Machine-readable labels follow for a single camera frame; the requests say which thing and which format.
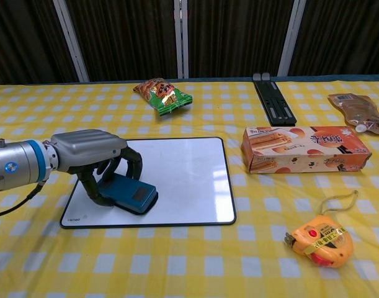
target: dark curtain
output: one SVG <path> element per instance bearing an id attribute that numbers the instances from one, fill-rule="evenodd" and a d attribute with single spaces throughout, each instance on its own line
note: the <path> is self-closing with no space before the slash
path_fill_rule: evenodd
<path id="1" fill-rule="evenodd" d="M 307 0 L 289 75 L 379 74 L 379 0 Z"/>
<path id="2" fill-rule="evenodd" d="M 293 1 L 188 0 L 189 76 L 276 75 Z"/>
<path id="3" fill-rule="evenodd" d="M 173 0 L 66 0 L 91 81 L 177 77 Z"/>
<path id="4" fill-rule="evenodd" d="M 52 0 L 0 0 L 0 84 L 76 82 Z"/>

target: snack bag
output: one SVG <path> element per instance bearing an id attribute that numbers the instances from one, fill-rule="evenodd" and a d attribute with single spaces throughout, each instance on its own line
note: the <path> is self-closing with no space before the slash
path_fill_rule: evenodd
<path id="1" fill-rule="evenodd" d="M 345 116 L 345 120 L 356 126 L 357 132 L 369 130 L 379 134 L 379 112 L 377 106 L 364 95 L 330 94 L 329 101 Z"/>
<path id="2" fill-rule="evenodd" d="M 162 116 L 179 107 L 192 103 L 192 96 L 182 93 L 165 79 L 150 79 L 134 87 L 134 92 L 141 94 L 148 103 Z"/>

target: table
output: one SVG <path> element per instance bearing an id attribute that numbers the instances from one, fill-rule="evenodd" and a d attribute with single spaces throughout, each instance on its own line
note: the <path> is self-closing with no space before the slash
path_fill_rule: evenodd
<path id="1" fill-rule="evenodd" d="M 76 177 L 53 172 L 39 195 L 0 218 L 0 297 L 379 297 L 379 136 L 360 136 L 373 155 L 359 173 L 248 175 L 239 147 L 244 128 L 269 124 L 252 83 L 175 85 L 194 102 L 163 118 L 132 92 L 133 83 L 0 86 L 0 137 L 43 140 L 89 128 L 125 138 L 221 137 L 237 222 L 63 230 L 58 221 Z M 368 95 L 379 106 L 379 81 L 278 86 L 297 126 L 343 125 L 331 93 Z M 0 192 L 0 210 L 33 187 Z M 354 239 L 344 267 L 316 267 L 283 244 L 321 199 L 354 189 L 355 207 L 334 215 Z"/>

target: logo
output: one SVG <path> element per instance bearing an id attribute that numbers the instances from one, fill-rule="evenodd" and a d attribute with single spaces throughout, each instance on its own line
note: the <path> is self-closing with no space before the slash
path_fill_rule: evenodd
<path id="1" fill-rule="evenodd" d="M 6 163 L 6 165 L 4 166 L 4 169 L 8 173 L 14 173 L 15 171 L 18 170 L 18 164 L 13 161 L 10 161 L 9 163 Z"/>

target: black cable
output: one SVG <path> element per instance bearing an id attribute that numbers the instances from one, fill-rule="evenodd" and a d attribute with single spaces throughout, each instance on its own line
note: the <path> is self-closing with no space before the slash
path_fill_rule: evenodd
<path id="1" fill-rule="evenodd" d="M 14 207 L 11 207 L 10 209 L 7 209 L 5 211 L 0 212 L 0 216 L 3 216 L 3 215 L 6 215 L 6 214 L 8 214 L 10 212 L 15 211 L 16 209 L 18 209 L 19 207 L 21 207 L 22 205 L 24 205 L 26 202 L 28 202 L 29 200 L 31 200 L 31 198 L 33 198 L 34 196 L 36 196 L 36 194 L 42 190 L 43 185 L 45 185 L 45 183 L 43 183 L 43 182 L 41 182 L 38 185 L 36 185 L 35 189 L 33 191 L 31 191 L 29 193 L 29 195 L 22 202 L 18 203 Z"/>

